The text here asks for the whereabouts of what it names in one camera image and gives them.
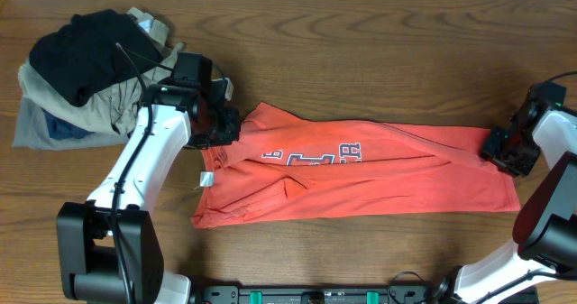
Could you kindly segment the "orange printed t-shirt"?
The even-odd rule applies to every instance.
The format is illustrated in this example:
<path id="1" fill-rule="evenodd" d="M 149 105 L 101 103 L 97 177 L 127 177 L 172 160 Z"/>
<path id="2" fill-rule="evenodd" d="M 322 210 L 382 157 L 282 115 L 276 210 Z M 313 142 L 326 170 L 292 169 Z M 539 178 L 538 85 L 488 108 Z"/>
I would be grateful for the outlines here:
<path id="1" fill-rule="evenodd" d="M 513 179 L 480 156 L 484 128 L 309 121 L 258 105 L 238 141 L 203 151 L 197 228 L 407 213 L 511 212 Z"/>

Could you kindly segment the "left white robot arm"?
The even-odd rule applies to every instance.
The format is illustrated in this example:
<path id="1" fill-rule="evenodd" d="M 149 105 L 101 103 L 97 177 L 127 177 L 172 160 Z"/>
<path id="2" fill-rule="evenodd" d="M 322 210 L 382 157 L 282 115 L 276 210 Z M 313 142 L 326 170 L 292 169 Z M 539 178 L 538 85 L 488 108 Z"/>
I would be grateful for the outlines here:
<path id="1" fill-rule="evenodd" d="M 191 303 L 191 280 L 168 272 L 152 223 L 179 152 L 229 144 L 239 115 L 225 106 L 229 78 L 209 85 L 167 79 L 145 93 L 133 134 L 103 182 L 57 215 L 64 296 L 87 303 Z"/>

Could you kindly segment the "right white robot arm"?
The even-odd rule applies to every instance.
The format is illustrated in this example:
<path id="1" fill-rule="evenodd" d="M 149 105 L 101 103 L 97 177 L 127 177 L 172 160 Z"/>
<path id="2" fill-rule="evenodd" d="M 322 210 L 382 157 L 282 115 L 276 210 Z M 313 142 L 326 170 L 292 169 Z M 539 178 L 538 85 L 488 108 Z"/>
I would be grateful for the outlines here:
<path id="1" fill-rule="evenodd" d="M 576 280 L 576 113 L 546 110 L 532 139 L 549 173 L 519 211 L 512 238 L 457 270 L 440 303 L 537 303 L 538 283 Z"/>

